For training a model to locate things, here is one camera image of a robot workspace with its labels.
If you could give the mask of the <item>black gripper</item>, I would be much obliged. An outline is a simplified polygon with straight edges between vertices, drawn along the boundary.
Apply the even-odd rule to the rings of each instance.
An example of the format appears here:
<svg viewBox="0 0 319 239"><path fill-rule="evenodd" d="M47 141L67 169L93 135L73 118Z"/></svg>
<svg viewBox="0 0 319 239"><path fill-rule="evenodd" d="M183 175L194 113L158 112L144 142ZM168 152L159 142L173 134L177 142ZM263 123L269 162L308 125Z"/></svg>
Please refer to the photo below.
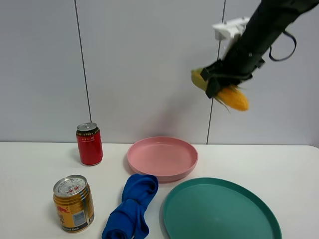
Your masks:
<svg viewBox="0 0 319 239"><path fill-rule="evenodd" d="M209 99L214 98L224 88L222 78L239 81L249 80L252 78L252 73L261 68L264 63L265 61L260 53L233 46L223 60L219 59L212 65L202 69L201 77L203 80L208 80L205 91L207 97Z"/></svg>

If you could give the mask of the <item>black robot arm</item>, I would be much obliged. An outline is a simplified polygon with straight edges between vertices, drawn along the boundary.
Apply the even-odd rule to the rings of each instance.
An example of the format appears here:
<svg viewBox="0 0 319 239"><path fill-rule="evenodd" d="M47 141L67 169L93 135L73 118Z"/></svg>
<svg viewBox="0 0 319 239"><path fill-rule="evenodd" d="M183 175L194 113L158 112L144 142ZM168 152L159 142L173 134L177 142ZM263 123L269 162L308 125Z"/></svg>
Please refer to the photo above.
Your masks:
<svg viewBox="0 0 319 239"><path fill-rule="evenodd" d="M246 29L223 59L203 68L201 77L208 83L205 91L211 99L222 89L252 78L264 64L262 56L286 28L300 15L318 5L317 0L263 0Z"/></svg>

